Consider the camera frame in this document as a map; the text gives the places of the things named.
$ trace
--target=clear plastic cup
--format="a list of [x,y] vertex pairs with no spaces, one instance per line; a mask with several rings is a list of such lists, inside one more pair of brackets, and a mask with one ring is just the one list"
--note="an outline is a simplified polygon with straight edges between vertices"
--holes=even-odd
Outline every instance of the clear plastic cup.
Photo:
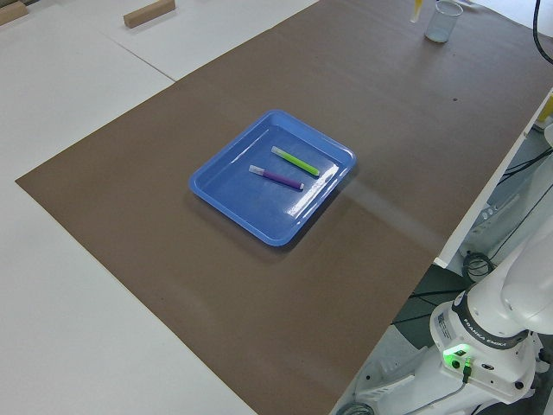
[[435,2],[434,15],[424,35],[434,42],[447,42],[462,12],[459,4],[449,0]]

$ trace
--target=brown mat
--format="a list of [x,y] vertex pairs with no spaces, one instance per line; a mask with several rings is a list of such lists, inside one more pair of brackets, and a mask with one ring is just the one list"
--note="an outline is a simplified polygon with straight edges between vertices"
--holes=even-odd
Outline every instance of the brown mat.
[[[487,10],[426,41],[432,3],[321,1],[17,182],[255,411],[327,414],[551,85]],[[271,108],[358,157],[283,249],[187,184]]]

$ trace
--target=marker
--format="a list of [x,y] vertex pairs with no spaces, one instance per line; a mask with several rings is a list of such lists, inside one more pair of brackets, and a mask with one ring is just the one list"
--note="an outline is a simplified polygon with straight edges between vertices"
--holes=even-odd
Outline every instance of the marker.
[[279,149],[278,147],[273,145],[273,148],[270,149],[271,153],[275,153],[277,156],[282,157],[287,162],[290,162],[294,164],[295,166],[299,167],[300,169],[304,169],[308,173],[311,173],[315,177],[319,177],[319,170],[315,167],[305,163],[303,160],[300,160],[299,158],[292,156],[290,153],[287,153],[284,150]]
[[268,179],[274,180],[275,182],[286,184],[291,188],[297,188],[298,190],[303,190],[303,183],[296,182],[295,180],[289,179],[288,177],[280,176],[277,173],[272,173],[265,169],[261,169],[258,166],[251,165],[250,172],[255,173],[256,175],[267,177]]

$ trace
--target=gray floor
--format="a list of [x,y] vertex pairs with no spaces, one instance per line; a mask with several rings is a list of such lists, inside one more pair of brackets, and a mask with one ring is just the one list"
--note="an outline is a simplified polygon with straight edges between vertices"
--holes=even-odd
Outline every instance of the gray floor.
[[[415,288],[415,293],[434,292],[434,291],[456,291],[461,292],[471,284],[465,278],[455,274],[452,271],[444,270],[439,266],[432,265],[424,275],[419,285]],[[425,297],[427,301],[434,304],[440,304],[451,301],[456,297],[455,293],[428,295]],[[434,305],[425,302],[420,298],[411,298],[405,303],[403,308],[397,313],[394,319],[397,329],[411,342],[416,348],[423,346],[431,346],[432,337],[429,332],[429,317],[417,318],[407,322],[399,322],[413,317],[423,316],[431,313]],[[543,345],[549,350],[553,350],[553,335],[540,335]],[[548,373],[540,375],[542,381],[541,387],[536,390],[536,394],[530,399],[521,399],[512,405],[497,404],[486,408],[480,414],[486,415],[542,415],[547,400],[550,396],[551,387],[553,386],[553,377],[551,369]]]

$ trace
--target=yellow object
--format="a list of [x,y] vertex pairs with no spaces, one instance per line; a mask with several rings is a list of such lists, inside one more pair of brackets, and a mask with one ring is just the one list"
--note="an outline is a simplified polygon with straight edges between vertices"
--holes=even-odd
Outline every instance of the yellow object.
[[543,106],[543,110],[537,116],[537,121],[539,121],[540,123],[544,122],[545,119],[549,115],[551,115],[552,112],[553,112],[553,95],[550,95],[550,98],[547,100],[547,102]]
[[411,15],[411,21],[413,23],[418,22],[418,17],[421,14],[421,7],[423,6],[423,0],[415,0],[415,6],[413,8],[413,14]]

